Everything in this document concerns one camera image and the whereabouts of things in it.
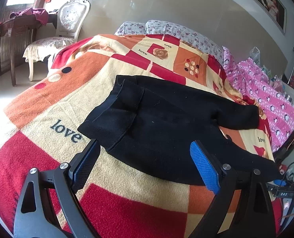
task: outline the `silver bolt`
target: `silver bolt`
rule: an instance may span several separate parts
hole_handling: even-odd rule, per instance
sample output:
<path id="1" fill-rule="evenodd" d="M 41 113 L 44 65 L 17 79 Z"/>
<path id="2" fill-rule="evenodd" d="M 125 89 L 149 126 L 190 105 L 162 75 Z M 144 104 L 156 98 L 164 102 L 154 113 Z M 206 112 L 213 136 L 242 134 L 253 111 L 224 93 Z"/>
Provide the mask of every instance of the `silver bolt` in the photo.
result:
<path id="1" fill-rule="evenodd" d="M 61 169 L 65 169 L 65 168 L 67 168 L 68 166 L 69 166 L 68 163 L 62 163 L 62 164 L 60 165 L 60 168 L 61 168 Z"/>
<path id="2" fill-rule="evenodd" d="M 254 174 L 257 175 L 257 176 L 260 175 L 260 170 L 259 169 L 254 169 Z"/>
<path id="3" fill-rule="evenodd" d="M 223 169 L 224 170 L 229 170 L 229 169 L 231 169 L 231 166 L 229 164 L 224 164 Z"/>
<path id="4" fill-rule="evenodd" d="M 33 175 L 35 172 L 37 172 L 37 168 L 31 168 L 29 172 Z"/>

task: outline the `pink cloth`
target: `pink cloth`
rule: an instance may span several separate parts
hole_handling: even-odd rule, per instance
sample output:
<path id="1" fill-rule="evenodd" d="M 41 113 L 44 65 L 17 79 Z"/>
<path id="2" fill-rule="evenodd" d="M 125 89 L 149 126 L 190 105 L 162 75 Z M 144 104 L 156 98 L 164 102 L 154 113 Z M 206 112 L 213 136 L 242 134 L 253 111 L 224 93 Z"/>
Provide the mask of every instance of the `pink cloth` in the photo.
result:
<path id="1" fill-rule="evenodd" d="M 48 23 L 49 15 L 48 12 L 43 8 L 37 8 L 33 9 L 32 7 L 25 9 L 22 12 L 12 12 L 9 15 L 9 18 L 13 18 L 15 16 L 21 16 L 21 15 L 35 15 L 35 19 L 40 21 L 43 25 L 46 25 Z"/>
<path id="2" fill-rule="evenodd" d="M 236 64 L 224 47 L 223 67 L 232 86 L 257 100 L 264 110 L 272 137 L 271 148 L 277 151 L 294 130 L 294 106 L 267 84 L 268 77 L 250 57 Z"/>

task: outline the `black garment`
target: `black garment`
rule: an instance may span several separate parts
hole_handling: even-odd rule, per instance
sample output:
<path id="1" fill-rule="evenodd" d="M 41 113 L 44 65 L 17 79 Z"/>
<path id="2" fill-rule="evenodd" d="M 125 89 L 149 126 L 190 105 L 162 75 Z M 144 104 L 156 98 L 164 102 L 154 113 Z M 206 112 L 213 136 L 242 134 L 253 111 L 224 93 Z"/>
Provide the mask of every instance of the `black garment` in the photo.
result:
<path id="1" fill-rule="evenodd" d="M 258 168 L 266 174 L 266 181 L 278 179 L 273 161 L 241 149 L 218 128 L 252 129 L 258 123 L 255 105 L 239 105 L 170 81 L 118 75 L 110 95 L 78 131 L 97 139 L 109 154 L 139 171 L 204 185 L 190 156 L 190 144 L 197 139 L 222 164 L 249 172 Z"/>

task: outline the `chair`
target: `chair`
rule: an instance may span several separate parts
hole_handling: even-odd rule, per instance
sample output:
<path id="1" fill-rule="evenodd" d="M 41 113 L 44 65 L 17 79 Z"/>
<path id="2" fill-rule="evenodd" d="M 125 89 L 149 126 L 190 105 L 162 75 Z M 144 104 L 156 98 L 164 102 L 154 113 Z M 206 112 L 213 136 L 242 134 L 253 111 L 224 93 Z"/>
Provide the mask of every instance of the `chair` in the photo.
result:
<path id="1" fill-rule="evenodd" d="M 29 81 L 33 78 L 33 63 L 43 61 L 48 55 L 58 53 L 61 49 L 78 40 L 83 21 L 90 10 L 88 0 L 70 0 L 58 10 L 55 37 L 37 40 L 27 46 L 23 57 L 29 63 Z"/>

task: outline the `beige wall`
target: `beige wall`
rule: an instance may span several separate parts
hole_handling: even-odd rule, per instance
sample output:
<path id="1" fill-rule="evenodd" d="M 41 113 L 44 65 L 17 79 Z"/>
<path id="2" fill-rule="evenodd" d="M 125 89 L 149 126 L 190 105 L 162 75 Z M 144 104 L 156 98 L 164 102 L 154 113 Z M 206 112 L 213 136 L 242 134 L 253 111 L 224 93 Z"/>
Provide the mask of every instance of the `beige wall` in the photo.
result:
<path id="1" fill-rule="evenodd" d="M 232 0 L 89 0 L 91 10 L 79 40 L 96 34 L 114 34 L 124 21 L 166 20 L 191 28 L 220 46 L 236 61 L 245 60 L 257 46 L 262 64 L 282 74 L 287 60 L 264 28 Z"/>

